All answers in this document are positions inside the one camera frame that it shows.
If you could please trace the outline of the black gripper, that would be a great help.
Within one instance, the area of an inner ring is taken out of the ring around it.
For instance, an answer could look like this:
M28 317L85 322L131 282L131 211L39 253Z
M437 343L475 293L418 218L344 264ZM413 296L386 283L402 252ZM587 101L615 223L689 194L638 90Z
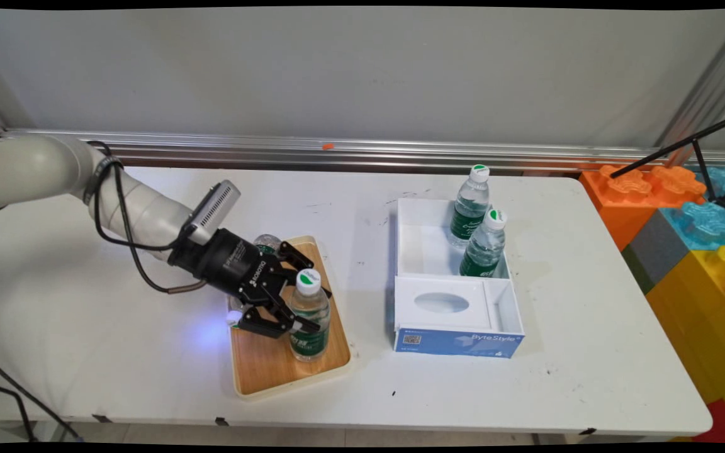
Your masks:
M236 328L269 338L284 333L317 333L322 322L313 319L322 310L322 296L304 296L301 307L287 306L287 313L271 311L264 306L282 305L285 287L296 288L301 279L298 273L310 270L318 279L322 291L333 298L330 281L314 240L284 240L261 235L256 241L242 240L221 228L204 245L193 240L181 240L169 256L169 263L190 272L207 286L226 293L236 300L240 313Z

